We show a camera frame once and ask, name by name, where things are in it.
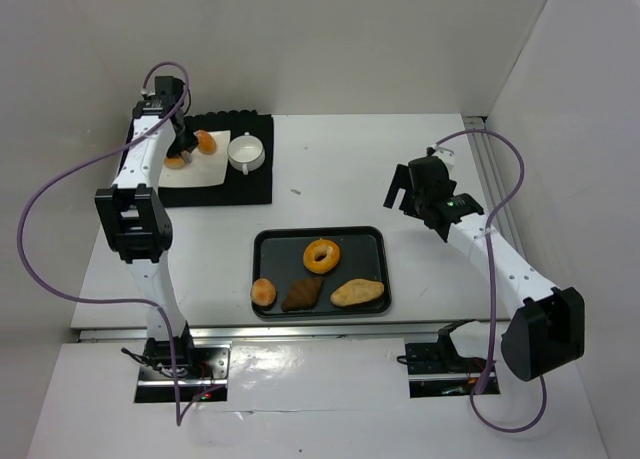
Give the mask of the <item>glazed ring donut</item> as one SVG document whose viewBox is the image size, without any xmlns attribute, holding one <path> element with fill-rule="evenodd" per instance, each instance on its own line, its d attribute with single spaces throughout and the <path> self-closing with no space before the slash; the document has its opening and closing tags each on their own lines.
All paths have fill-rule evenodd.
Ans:
<svg viewBox="0 0 640 459">
<path fill-rule="evenodd" d="M 184 168 L 188 162 L 181 156 L 179 157 L 167 157 L 164 159 L 164 166 L 169 169 L 182 169 Z"/>
</svg>

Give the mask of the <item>orange sesame bun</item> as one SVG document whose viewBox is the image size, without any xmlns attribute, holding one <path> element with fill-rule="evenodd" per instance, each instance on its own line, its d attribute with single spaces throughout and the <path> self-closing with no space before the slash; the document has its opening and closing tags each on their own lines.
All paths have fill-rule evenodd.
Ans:
<svg viewBox="0 0 640 459">
<path fill-rule="evenodd" d="M 197 149 L 201 154 L 213 155 L 217 150 L 217 143 L 214 137 L 207 131 L 198 130 L 194 133 L 197 139 Z"/>
</svg>

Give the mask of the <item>silver metal tongs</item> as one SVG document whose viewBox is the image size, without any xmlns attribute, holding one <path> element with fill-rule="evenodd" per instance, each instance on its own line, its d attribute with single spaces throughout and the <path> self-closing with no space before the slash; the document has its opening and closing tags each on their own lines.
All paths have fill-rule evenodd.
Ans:
<svg viewBox="0 0 640 459">
<path fill-rule="evenodd" d="M 180 156 L 182 157 L 183 161 L 186 164 L 190 164 L 192 162 L 192 156 L 191 156 L 191 153 L 188 150 L 183 150 L 180 153 Z"/>
</svg>

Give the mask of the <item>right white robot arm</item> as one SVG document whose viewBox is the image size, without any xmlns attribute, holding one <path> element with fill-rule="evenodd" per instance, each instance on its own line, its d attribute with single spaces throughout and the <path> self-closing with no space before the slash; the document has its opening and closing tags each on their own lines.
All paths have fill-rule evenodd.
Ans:
<svg viewBox="0 0 640 459">
<path fill-rule="evenodd" d="M 487 224 L 488 215 L 469 194 L 457 194 L 445 151 L 396 166 L 383 206 L 421 220 L 458 250 L 496 289 L 510 317 L 500 339 L 509 370 L 528 382 L 584 355 L 585 302 L 573 287 L 545 278 Z"/>
</svg>

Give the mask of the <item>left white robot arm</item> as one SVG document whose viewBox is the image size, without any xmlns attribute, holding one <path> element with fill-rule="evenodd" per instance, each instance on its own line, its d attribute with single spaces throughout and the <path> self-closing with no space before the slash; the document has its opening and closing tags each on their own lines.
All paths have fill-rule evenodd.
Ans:
<svg viewBox="0 0 640 459">
<path fill-rule="evenodd" d="M 94 196 L 96 209 L 112 251 L 127 265 L 146 301 L 147 341 L 142 361 L 160 368 L 176 357 L 179 368 L 195 363 L 195 346 L 180 312 L 168 267 L 172 223 L 158 195 L 166 153 L 184 136 L 182 103 L 187 87 L 172 76 L 154 79 L 152 93 L 133 109 L 131 142 L 112 185 Z"/>
</svg>

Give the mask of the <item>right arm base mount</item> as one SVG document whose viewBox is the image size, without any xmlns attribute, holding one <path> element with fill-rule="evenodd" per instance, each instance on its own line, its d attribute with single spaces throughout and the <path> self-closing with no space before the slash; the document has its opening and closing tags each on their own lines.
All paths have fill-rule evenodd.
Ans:
<svg viewBox="0 0 640 459">
<path fill-rule="evenodd" d="M 434 341 L 405 345 L 405 353 L 397 356 L 396 361 L 406 367 L 412 399 L 471 394 L 486 360 L 461 356 L 452 340 L 452 333 L 469 323 L 471 320 L 450 323 L 438 330 Z"/>
</svg>

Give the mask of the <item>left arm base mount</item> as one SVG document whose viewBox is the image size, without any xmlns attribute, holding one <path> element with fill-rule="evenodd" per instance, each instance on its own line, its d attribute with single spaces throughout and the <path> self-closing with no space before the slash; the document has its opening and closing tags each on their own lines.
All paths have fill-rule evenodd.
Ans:
<svg viewBox="0 0 640 459">
<path fill-rule="evenodd" d="M 170 366 L 152 365 L 143 354 L 124 347 L 121 352 L 139 365 L 134 402 L 137 404 L 172 403 L 174 383 Z M 177 368 L 180 402 L 188 403 L 197 395 L 198 402 L 225 402 L 231 346 L 213 345 L 194 350 L 194 364 Z"/>
</svg>

